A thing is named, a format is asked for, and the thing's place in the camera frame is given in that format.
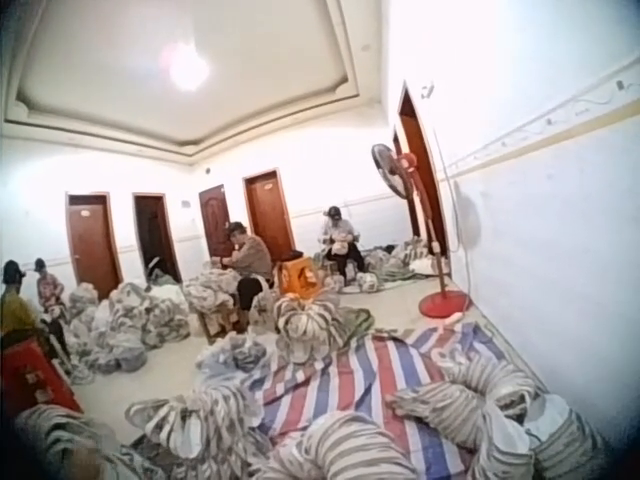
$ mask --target gray shirt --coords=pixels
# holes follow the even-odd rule
[[[358,234],[356,233],[353,225],[349,220],[339,220],[335,224],[331,219],[326,219],[324,225],[322,226],[322,230],[320,231],[320,243],[330,244],[331,237],[334,235],[353,235],[356,239]]]
[[[240,275],[257,274],[266,280],[273,278],[271,255],[260,237],[249,235],[245,244],[238,250],[235,260],[229,264]]]

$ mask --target orange stool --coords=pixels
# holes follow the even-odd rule
[[[8,347],[2,353],[2,391],[11,416],[39,403],[60,405],[82,413],[73,391],[33,338]]]
[[[322,290],[310,257],[281,263],[278,268],[278,284],[280,293],[295,293],[305,300],[314,297]]]

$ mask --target ceiling molding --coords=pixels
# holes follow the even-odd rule
[[[335,34],[346,75],[322,91],[310,92],[302,98],[256,112],[250,118],[236,121],[194,142],[167,141],[159,135],[133,133],[109,125],[108,118],[88,121],[56,111],[41,111],[21,95],[24,67],[29,59],[33,40],[47,8],[55,8],[53,0],[30,0],[21,10],[21,19],[13,32],[16,46],[10,52],[11,62],[3,75],[7,79],[3,92],[3,131],[5,137],[35,139],[58,144],[75,145],[97,150],[148,157],[169,162],[196,164],[220,150],[233,147],[261,135],[289,127],[319,116],[370,103],[370,94],[363,95],[358,84],[354,62],[354,46],[350,43],[348,19],[342,2],[324,0]]]

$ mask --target white ceiling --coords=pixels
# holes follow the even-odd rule
[[[379,0],[27,3],[3,38],[5,136],[194,164],[380,97]],[[161,58],[190,41],[211,74],[182,92]]]

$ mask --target red fan base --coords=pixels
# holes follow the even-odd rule
[[[459,290],[447,290],[427,295],[418,305],[420,313],[429,318],[449,318],[466,312],[471,306],[469,295]]]

